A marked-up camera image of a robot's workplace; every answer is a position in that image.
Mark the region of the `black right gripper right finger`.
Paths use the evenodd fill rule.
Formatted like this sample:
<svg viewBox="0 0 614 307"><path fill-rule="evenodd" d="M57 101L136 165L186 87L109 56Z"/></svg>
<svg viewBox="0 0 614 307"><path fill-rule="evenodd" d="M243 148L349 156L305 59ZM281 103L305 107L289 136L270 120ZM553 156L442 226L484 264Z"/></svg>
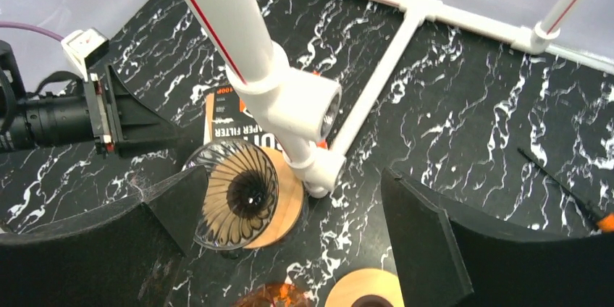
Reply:
<svg viewBox="0 0 614 307"><path fill-rule="evenodd" d="M613 235L531 230L385 169L381 196L407 306L611 306Z"/></svg>

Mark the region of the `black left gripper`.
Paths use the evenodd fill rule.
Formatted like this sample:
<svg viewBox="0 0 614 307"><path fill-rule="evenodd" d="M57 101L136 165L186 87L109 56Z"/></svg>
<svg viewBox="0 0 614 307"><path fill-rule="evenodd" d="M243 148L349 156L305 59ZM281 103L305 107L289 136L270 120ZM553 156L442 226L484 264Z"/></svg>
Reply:
<svg viewBox="0 0 614 307"><path fill-rule="evenodd" d="M88 115L97 154L135 157L174 148L181 135L177 126L137 98L115 68L88 74Z"/></svg>

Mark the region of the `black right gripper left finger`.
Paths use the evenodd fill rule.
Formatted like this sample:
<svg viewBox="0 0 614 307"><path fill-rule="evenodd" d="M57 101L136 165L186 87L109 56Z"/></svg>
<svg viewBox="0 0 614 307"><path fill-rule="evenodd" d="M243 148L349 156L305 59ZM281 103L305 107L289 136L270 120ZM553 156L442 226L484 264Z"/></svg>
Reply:
<svg viewBox="0 0 614 307"><path fill-rule="evenodd" d="M164 306L193 242L204 167L90 211L1 236L3 306Z"/></svg>

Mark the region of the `clear glass ribbed dripper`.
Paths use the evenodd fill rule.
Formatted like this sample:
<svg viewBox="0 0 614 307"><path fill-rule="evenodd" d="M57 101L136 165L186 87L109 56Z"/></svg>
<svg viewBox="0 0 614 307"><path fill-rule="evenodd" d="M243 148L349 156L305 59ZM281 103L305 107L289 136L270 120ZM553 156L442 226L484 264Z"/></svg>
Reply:
<svg viewBox="0 0 614 307"><path fill-rule="evenodd" d="M215 251L252 243L270 225L279 178L264 149L246 140L217 140L196 149L185 169L204 167L208 187L194 242Z"/></svg>

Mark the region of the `wooden ring dripper holder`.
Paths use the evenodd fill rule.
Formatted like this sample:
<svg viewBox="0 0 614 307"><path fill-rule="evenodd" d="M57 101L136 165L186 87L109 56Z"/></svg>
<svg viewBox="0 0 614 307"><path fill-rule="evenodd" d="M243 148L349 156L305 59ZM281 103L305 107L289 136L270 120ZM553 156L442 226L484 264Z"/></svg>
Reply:
<svg viewBox="0 0 614 307"><path fill-rule="evenodd" d="M282 152L262 147L271 159L279 181L279 197L268 227L244 249L258 249L280 242L295 226L304 204L303 183L295 176Z"/></svg>

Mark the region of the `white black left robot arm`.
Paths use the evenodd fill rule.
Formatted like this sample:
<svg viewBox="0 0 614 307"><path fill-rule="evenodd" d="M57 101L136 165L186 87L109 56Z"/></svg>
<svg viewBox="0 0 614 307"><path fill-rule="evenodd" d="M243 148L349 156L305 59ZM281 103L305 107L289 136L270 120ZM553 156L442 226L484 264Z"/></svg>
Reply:
<svg viewBox="0 0 614 307"><path fill-rule="evenodd" d="M90 142L96 153L123 159L174 148L178 127L136 98L108 64L85 81L68 71L25 90L12 47L1 42L1 152Z"/></svg>

